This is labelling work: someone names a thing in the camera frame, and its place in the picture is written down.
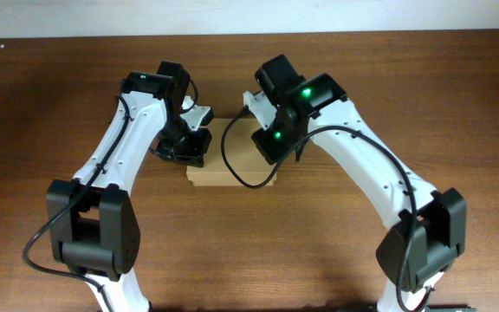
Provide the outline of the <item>brown cardboard box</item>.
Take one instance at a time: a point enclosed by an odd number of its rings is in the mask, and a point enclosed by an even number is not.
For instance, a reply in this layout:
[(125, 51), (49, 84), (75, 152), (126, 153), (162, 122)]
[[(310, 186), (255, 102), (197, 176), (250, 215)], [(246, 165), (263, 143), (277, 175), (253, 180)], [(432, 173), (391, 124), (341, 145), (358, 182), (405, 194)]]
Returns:
[[(204, 156), (204, 166), (189, 166), (186, 170), (186, 176), (194, 186), (242, 186), (228, 170), (220, 150), (221, 138), (229, 123), (230, 119), (214, 119), (207, 126), (212, 139)], [(230, 166), (251, 185), (263, 182), (274, 168), (258, 152), (251, 139), (251, 134), (260, 128), (256, 119), (242, 118), (229, 129), (224, 145)]]

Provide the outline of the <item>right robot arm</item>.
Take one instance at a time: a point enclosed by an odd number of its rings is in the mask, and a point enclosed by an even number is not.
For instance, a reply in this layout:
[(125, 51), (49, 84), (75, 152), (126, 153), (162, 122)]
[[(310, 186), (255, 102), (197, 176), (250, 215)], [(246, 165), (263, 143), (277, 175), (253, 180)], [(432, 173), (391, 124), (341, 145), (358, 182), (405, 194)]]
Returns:
[(376, 250), (387, 278), (379, 311), (426, 311), (435, 284), (465, 250), (466, 201), (440, 192), (370, 129), (327, 74), (305, 79), (285, 55), (255, 73), (261, 92), (244, 99), (261, 129), (257, 149), (274, 167), (308, 142), (330, 155), (365, 193), (388, 232)]

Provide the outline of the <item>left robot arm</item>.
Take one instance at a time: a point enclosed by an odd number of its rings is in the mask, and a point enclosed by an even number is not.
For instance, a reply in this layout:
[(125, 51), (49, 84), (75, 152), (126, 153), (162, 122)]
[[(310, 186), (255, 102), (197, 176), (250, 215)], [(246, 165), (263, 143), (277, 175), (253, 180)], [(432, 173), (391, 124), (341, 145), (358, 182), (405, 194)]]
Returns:
[(149, 311), (134, 271), (140, 229), (130, 199), (147, 153), (201, 167), (211, 143), (211, 107), (187, 94), (193, 80), (176, 62), (154, 73), (131, 72), (116, 113), (85, 165), (47, 192), (54, 259), (93, 291), (103, 311)]

